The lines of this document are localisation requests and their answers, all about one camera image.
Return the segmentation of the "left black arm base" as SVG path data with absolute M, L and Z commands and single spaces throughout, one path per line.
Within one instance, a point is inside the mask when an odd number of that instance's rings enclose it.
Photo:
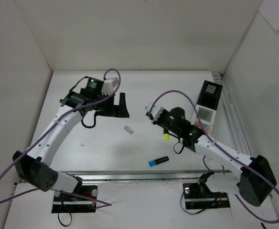
M 81 187 L 79 195 L 96 199 L 98 188 L 96 184 L 86 184 Z M 95 213 L 97 203 L 86 198 L 68 194 L 54 195 L 51 213 Z

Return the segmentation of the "yellow cap highlighter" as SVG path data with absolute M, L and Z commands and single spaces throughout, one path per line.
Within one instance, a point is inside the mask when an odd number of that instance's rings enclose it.
M 163 139 L 164 139 L 164 141 L 169 141 L 170 140 L 169 131 L 166 130 L 166 129 L 163 130 Z

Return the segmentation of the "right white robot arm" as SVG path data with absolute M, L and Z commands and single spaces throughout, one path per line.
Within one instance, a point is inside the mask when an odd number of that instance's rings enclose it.
M 167 111 L 154 107 L 146 113 L 152 124 L 172 132 L 182 140 L 183 147 L 207 156 L 230 170 L 237 178 L 233 189 L 248 204 L 259 207 L 271 193 L 277 181 L 268 160 L 258 155 L 251 157 L 233 150 L 211 138 L 185 118 L 185 111 L 175 107 Z

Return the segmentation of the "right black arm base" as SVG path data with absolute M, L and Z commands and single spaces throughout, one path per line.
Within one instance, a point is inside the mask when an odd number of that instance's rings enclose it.
M 197 215 L 208 209 L 230 208 L 227 193 L 212 192 L 206 185 L 207 179 L 214 174 L 207 172 L 200 176 L 199 182 L 182 184 L 180 207 L 184 212 Z

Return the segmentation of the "white black stationery organizer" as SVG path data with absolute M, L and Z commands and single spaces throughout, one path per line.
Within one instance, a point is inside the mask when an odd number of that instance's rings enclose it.
M 214 125 L 217 108 L 219 105 L 223 86 L 211 81 L 205 80 L 198 95 L 193 111 L 192 123 L 202 129 L 209 125 Z

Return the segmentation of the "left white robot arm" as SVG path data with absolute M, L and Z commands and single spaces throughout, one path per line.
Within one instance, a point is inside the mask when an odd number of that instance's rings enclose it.
M 41 135 L 41 140 L 30 146 L 27 154 L 16 151 L 12 157 L 22 180 L 44 192 L 63 191 L 71 200 L 81 197 L 82 179 L 51 169 L 50 165 L 60 145 L 88 112 L 94 111 L 94 117 L 129 117 L 124 93 L 119 95 L 119 104 L 114 104 L 115 91 L 120 84 L 117 77 L 86 79 L 85 88 L 81 88 L 78 93 L 70 89 L 61 99 L 57 114 Z

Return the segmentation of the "grey rectangular eraser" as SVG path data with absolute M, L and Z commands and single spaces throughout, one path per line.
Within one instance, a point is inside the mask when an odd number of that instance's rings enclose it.
M 128 133 L 130 133 L 130 134 L 133 134 L 133 130 L 129 127 L 129 126 L 124 126 L 124 129 L 128 132 Z

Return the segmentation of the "blue cap highlighter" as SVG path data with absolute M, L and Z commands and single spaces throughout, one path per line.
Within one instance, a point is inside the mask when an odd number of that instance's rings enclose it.
M 157 165 L 163 164 L 165 162 L 169 161 L 169 157 L 168 156 L 164 156 L 164 157 L 160 157 L 154 160 L 151 160 L 148 162 L 149 167 L 155 167 Z

